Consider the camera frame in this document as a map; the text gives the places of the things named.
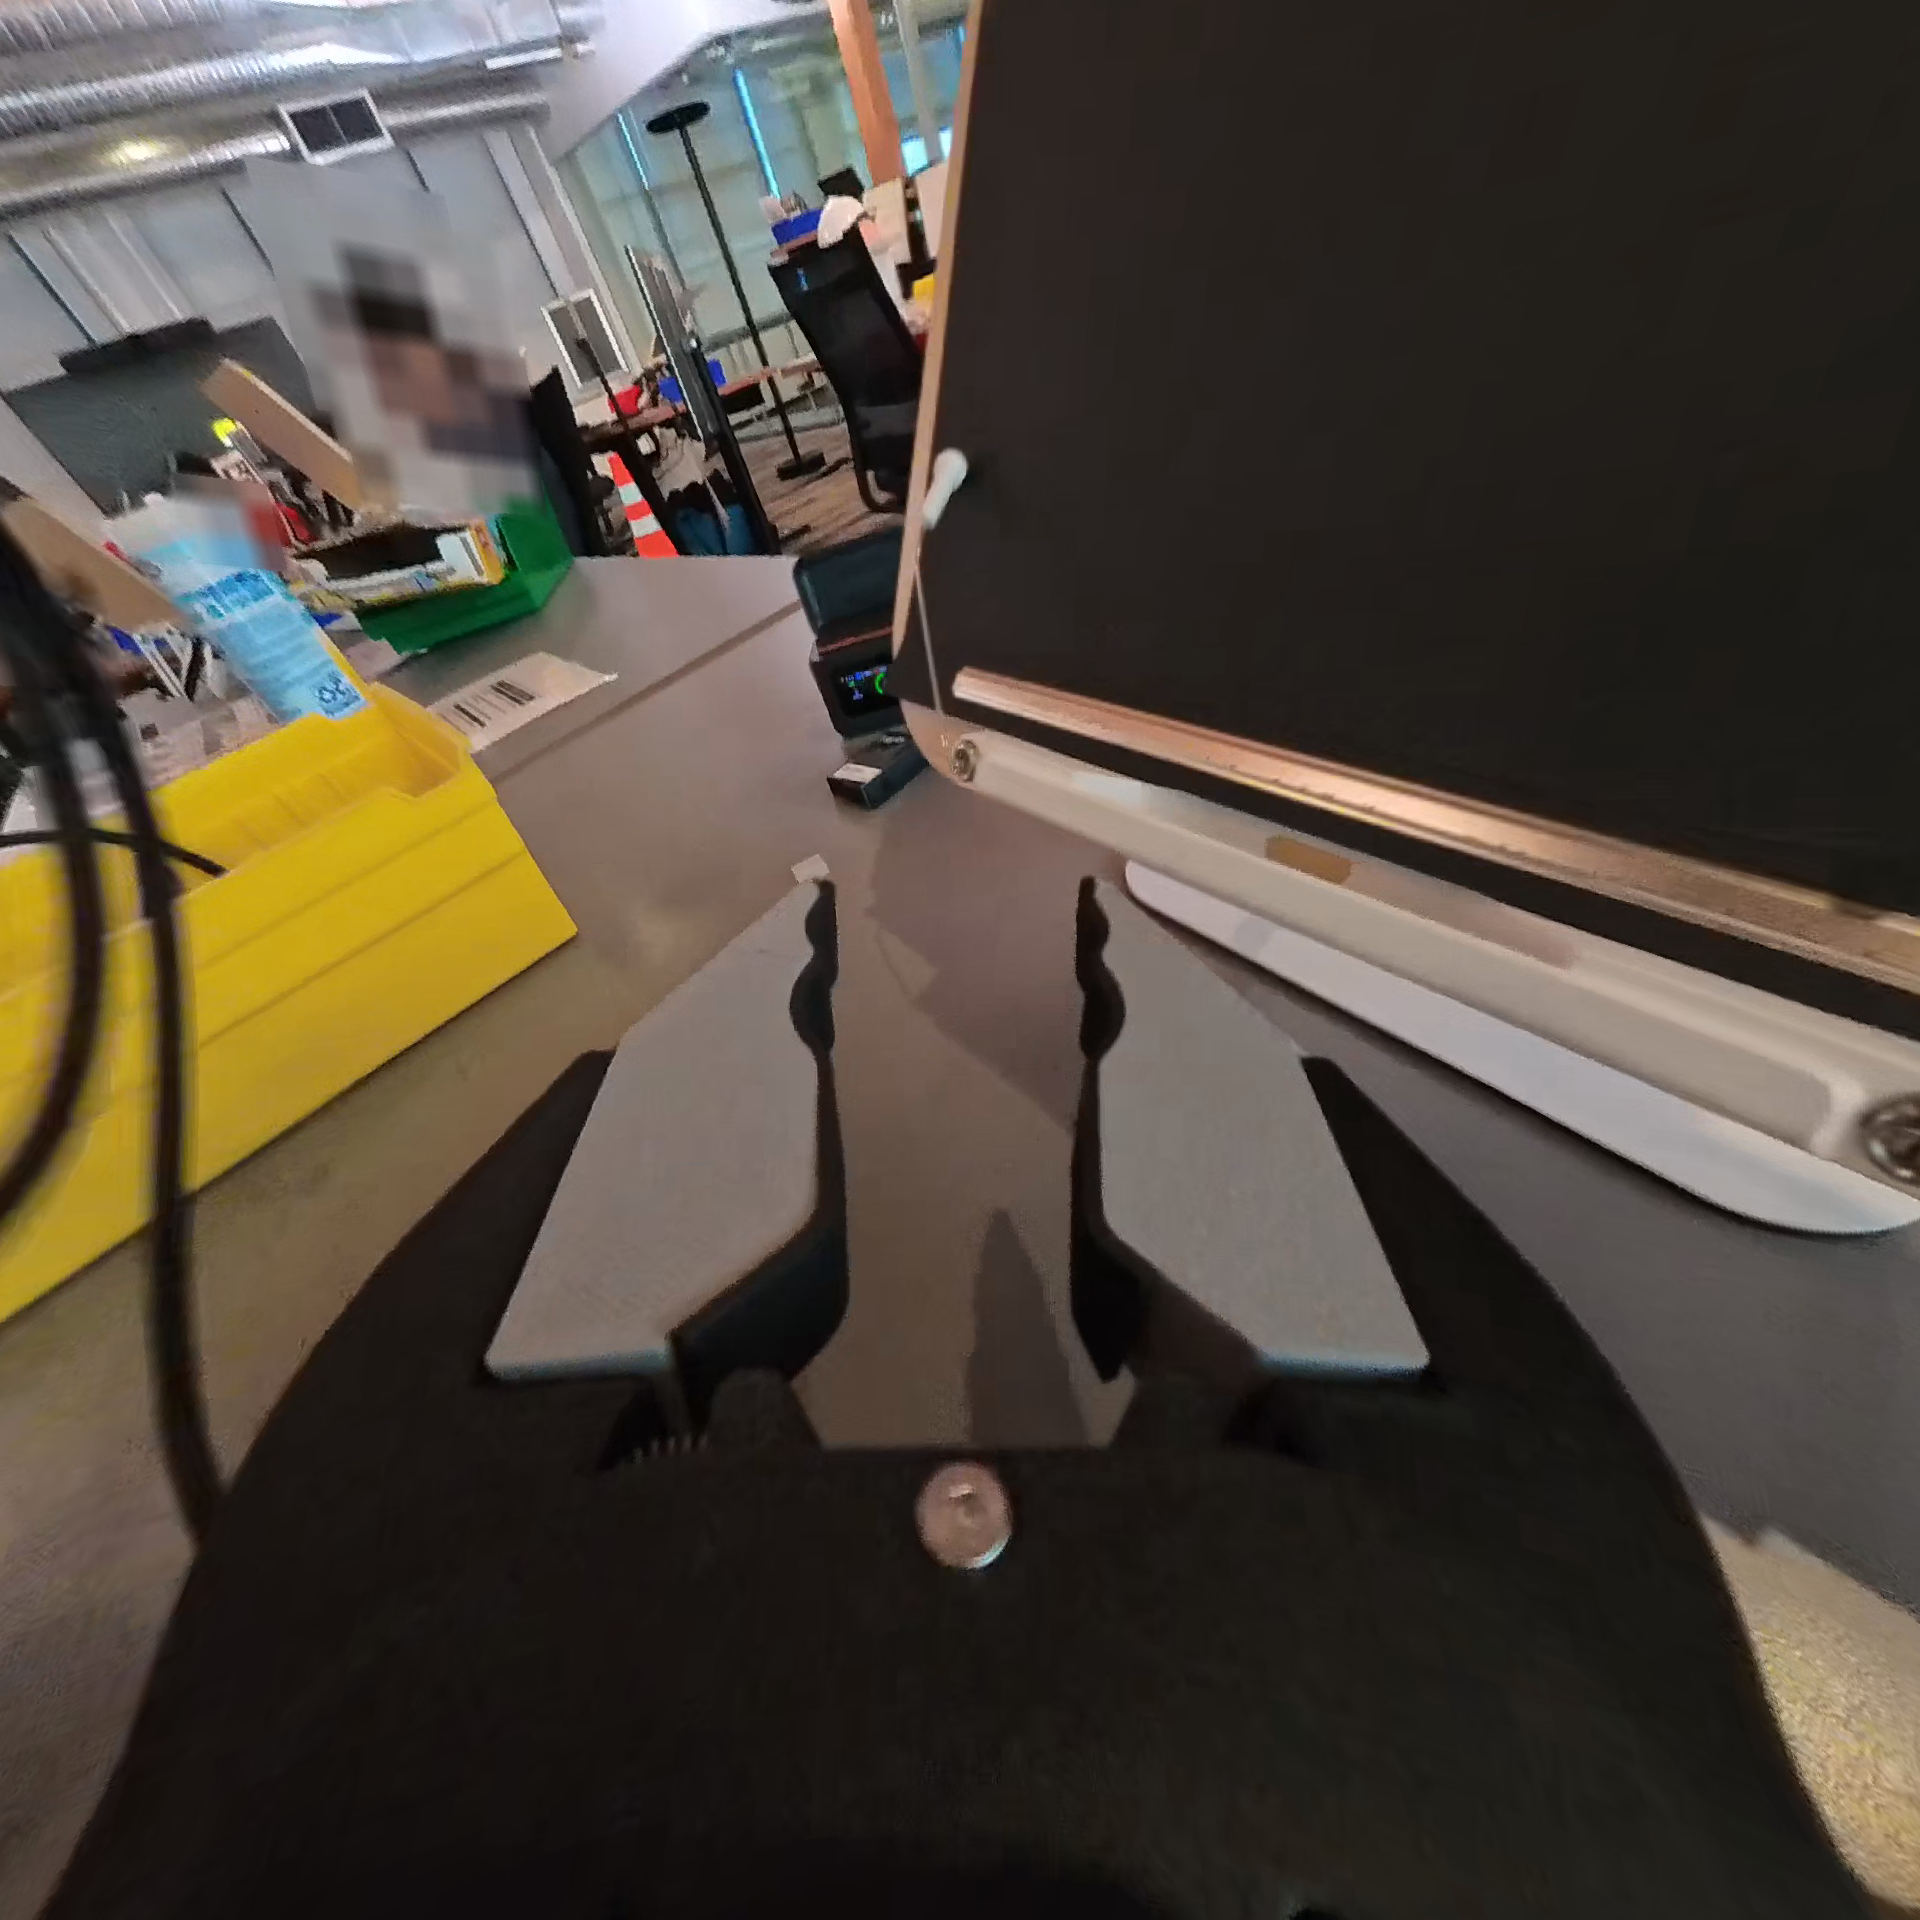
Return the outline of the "silver ventilation duct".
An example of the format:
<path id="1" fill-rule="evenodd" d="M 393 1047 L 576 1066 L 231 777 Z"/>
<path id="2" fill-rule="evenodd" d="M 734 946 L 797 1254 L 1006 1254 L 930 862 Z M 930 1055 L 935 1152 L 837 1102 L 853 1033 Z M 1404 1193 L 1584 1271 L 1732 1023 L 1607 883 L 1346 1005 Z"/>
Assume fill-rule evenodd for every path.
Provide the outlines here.
<path id="1" fill-rule="evenodd" d="M 527 123 L 544 69 L 579 64 L 597 26 L 608 4 L 5 4 L 5 218 Z"/>

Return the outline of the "black office chair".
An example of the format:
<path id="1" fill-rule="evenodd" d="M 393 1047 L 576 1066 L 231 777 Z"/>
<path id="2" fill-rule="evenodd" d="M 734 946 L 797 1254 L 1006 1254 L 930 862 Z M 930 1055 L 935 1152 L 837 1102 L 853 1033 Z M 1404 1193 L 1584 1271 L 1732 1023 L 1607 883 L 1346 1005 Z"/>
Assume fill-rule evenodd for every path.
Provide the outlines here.
<path id="1" fill-rule="evenodd" d="M 786 248 L 772 285 L 837 392 L 860 506 L 898 512 L 913 476 L 920 343 L 884 296 L 860 224 Z"/>

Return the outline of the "black charger with screen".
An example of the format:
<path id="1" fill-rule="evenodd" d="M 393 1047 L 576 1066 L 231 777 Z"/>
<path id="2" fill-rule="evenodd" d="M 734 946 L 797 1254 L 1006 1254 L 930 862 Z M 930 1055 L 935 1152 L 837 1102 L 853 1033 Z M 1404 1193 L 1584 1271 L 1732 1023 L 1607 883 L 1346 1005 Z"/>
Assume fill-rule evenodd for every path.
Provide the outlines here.
<path id="1" fill-rule="evenodd" d="M 797 599 L 812 621 L 812 669 L 833 710 L 833 733 L 869 744 L 898 727 L 892 697 L 898 525 L 798 551 Z"/>

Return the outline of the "black board on white stand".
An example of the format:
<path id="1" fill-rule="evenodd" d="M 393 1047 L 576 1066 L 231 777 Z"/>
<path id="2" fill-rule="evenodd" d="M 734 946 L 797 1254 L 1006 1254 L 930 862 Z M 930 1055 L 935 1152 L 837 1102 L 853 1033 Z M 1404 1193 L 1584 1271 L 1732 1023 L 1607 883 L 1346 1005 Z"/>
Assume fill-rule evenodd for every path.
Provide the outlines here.
<path id="1" fill-rule="evenodd" d="M 978 790 L 1663 1184 L 1915 1231 L 1915 209 L 1907 0 L 970 4 Z"/>

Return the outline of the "green plastic bin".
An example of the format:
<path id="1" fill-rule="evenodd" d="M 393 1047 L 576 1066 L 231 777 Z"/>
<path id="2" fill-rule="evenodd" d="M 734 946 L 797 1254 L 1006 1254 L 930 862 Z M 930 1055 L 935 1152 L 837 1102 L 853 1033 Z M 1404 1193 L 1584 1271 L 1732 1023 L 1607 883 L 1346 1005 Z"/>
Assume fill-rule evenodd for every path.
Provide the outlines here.
<path id="1" fill-rule="evenodd" d="M 393 639 L 404 660 L 515 626 L 552 608 L 576 570 L 576 546 L 552 506 L 525 499 L 493 525 L 510 577 L 493 589 L 433 589 L 404 608 L 356 614 L 362 638 Z"/>

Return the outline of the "blue white wipes canister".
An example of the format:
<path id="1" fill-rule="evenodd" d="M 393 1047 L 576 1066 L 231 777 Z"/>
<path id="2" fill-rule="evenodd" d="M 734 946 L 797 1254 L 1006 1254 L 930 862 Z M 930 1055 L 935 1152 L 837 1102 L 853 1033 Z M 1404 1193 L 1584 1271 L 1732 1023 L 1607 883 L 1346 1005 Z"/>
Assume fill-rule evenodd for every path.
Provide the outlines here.
<path id="1" fill-rule="evenodd" d="M 304 599 L 253 551 L 245 529 L 156 512 L 129 540 L 155 583 L 188 614 L 188 626 L 245 669 L 245 691 L 283 719 L 356 719 L 362 677 L 340 662 Z"/>

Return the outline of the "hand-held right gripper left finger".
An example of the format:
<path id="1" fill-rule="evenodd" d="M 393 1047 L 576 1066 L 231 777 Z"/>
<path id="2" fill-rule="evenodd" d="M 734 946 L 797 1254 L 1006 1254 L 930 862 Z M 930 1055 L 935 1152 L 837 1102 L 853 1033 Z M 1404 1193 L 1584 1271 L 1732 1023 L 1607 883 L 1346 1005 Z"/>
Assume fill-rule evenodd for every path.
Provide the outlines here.
<path id="1" fill-rule="evenodd" d="M 798 873 L 620 1041 L 483 1345 L 500 1382 L 798 1378 L 848 1310 L 833 873 Z"/>

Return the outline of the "black hdmi cable green plugs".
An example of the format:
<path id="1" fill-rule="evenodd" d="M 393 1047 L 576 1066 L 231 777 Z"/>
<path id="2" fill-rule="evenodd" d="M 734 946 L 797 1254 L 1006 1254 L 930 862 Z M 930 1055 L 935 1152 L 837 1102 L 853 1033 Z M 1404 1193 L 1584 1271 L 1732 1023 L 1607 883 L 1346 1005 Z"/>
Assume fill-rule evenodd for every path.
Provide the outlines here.
<path id="1" fill-rule="evenodd" d="M 106 777 L 129 823 L 139 899 L 155 933 L 155 1310 L 142 1310 L 155 1410 L 175 1512 L 201 1553 L 225 1485 L 201 1410 L 199 1285 L 188 1285 L 188 985 L 175 913 L 183 883 L 119 719 L 106 719 Z"/>

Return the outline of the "yellow plastic bin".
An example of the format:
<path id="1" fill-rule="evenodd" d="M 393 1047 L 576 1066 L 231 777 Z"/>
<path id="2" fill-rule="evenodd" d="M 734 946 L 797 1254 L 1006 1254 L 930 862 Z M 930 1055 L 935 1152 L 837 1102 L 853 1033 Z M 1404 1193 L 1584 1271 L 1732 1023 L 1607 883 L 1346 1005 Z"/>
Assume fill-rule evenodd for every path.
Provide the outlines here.
<path id="1" fill-rule="evenodd" d="M 472 744 L 393 691 L 298 719 L 156 787 L 188 946 L 188 1184 L 215 1184 L 340 1091 L 576 935 Z M 5 1152 L 40 1110 L 66 999 L 51 845 L 0 873 Z M 106 1025 L 86 1121 L 0 1249 L 0 1317 L 155 1223 L 155 946 L 129 845 L 106 845 Z"/>

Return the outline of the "black wall screen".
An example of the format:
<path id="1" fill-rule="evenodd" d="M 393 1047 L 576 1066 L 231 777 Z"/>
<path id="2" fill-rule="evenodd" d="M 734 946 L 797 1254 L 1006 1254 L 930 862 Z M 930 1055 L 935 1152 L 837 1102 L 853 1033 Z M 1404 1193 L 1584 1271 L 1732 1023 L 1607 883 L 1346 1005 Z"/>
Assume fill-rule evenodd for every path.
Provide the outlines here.
<path id="1" fill-rule="evenodd" d="M 60 354 L 60 381 L 5 384 L 5 408 L 86 484 L 86 499 L 112 512 L 119 499 L 167 492 L 183 463 L 225 457 L 225 408 L 201 398 L 223 361 L 254 371 L 304 418 L 320 398 L 298 343 L 275 317 L 183 317 Z"/>

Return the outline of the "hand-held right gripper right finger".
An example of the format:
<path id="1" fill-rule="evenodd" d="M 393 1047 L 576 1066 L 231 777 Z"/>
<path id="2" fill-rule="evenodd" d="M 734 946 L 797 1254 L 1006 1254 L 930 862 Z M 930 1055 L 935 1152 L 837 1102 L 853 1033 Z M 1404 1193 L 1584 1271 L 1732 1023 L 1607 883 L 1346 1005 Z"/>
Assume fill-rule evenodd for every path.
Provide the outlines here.
<path id="1" fill-rule="evenodd" d="M 1076 889 L 1065 1303 L 1112 1378 L 1426 1378 L 1311 1047 L 1121 883 Z"/>

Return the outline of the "white barcode label sheet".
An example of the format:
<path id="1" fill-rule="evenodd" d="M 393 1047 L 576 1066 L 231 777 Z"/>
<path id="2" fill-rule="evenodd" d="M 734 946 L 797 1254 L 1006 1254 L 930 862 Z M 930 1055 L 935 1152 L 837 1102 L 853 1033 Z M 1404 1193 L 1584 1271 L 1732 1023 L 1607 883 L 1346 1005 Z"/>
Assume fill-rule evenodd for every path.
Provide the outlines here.
<path id="1" fill-rule="evenodd" d="M 527 733 L 540 719 L 552 719 L 552 710 L 567 710 L 567 705 L 579 705 L 597 691 L 614 691 L 614 669 L 552 660 L 552 649 L 527 649 L 527 660 L 515 660 L 515 662 L 440 697 L 433 719 L 444 733 L 464 733 L 472 755 L 483 755 L 483 746 Z"/>

